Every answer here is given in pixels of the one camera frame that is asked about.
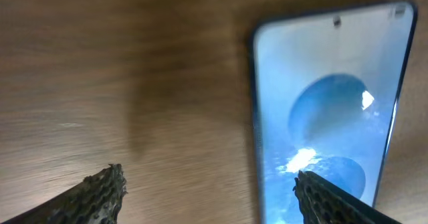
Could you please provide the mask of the blue Galaxy smartphone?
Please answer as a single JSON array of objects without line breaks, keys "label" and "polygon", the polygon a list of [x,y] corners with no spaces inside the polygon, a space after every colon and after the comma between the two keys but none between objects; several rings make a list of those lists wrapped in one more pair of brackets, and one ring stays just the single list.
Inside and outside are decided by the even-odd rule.
[{"label": "blue Galaxy smartphone", "polygon": [[375,205],[418,18],[390,0],[259,23],[248,41],[260,221],[302,223],[312,171]]}]

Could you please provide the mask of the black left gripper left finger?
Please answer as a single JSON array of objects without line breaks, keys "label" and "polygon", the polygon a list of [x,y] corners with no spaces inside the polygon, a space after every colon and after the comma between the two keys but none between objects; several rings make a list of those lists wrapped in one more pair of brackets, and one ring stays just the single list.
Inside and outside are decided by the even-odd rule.
[{"label": "black left gripper left finger", "polygon": [[117,224],[126,194],[122,165],[110,164],[58,196],[3,223]]}]

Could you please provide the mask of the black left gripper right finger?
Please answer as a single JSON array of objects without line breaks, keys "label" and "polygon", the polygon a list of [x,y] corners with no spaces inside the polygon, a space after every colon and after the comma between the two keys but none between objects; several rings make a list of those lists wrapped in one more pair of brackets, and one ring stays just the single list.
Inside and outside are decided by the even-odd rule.
[{"label": "black left gripper right finger", "polygon": [[401,224],[312,171],[294,180],[304,224]]}]

